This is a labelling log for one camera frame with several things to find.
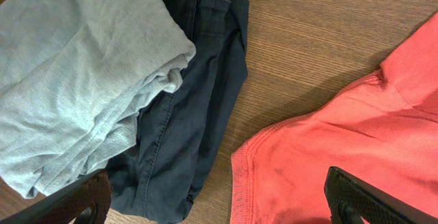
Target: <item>folded clothing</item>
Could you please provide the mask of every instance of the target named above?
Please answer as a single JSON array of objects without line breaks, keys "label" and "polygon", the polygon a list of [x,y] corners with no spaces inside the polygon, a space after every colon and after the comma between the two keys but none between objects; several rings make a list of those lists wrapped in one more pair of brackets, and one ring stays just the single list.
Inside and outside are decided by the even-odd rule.
[{"label": "folded clothing", "polygon": [[134,146],[195,54],[162,0],[7,0],[0,25],[0,176],[25,198]]},{"label": "folded clothing", "polygon": [[196,45],[173,94],[141,110],[136,147],[111,159],[112,207],[159,223],[189,213],[247,77],[247,0],[163,0]]},{"label": "folded clothing", "polygon": [[330,166],[438,217],[437,71],[438,14],[380,70],[233,154],[231,223],[330,223]]}]

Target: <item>red shirt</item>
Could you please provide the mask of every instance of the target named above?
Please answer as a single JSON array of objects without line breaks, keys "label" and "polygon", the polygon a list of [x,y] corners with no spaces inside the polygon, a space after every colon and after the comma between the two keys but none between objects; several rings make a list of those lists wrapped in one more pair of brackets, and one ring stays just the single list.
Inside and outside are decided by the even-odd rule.
[{"label": "red shirt", "polygon": [[380,70],[265,128],[232,163],[231,223],[329,223],[330,166],[438,217],[438,14]]}]

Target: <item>folded gray shirt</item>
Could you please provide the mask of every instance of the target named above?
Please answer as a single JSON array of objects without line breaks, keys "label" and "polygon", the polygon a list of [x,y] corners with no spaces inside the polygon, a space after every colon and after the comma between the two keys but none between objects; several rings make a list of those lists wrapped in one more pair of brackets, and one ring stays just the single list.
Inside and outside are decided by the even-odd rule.
[{"label": "folded gray shirt", "polygon": [[104,168],[194,54],[162,0],[6,0],[0,176],[32,198]]}]

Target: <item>brown wood grain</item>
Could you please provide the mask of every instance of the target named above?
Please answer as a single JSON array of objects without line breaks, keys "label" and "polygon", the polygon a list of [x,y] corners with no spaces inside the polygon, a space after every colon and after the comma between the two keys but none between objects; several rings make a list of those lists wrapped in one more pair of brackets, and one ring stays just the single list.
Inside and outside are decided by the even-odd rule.
[{"label": "brown wood grain", "polygon": [[[263,127],[317,110],[346,84],[377,69],[438,9],[438,0],[249,1],[249,77],[185,223],[228,223],[231,154]],[[34,201],[0,183],[0,219]],[[150,222],[110,211],[107,223]]]}]

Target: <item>navy blue fabric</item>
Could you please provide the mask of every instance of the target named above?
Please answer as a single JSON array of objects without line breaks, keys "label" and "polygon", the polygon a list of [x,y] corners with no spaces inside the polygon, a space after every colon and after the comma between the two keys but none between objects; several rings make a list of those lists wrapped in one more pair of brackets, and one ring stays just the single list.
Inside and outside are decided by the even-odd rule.
[{"label": "navy blue fabric", "polygon": [[159,223],[185,219],[210,172],[247,77],[247,0],[163,0],[196,45],[176,93],[138,117],[137,146],[109,161],[112,207]]}]

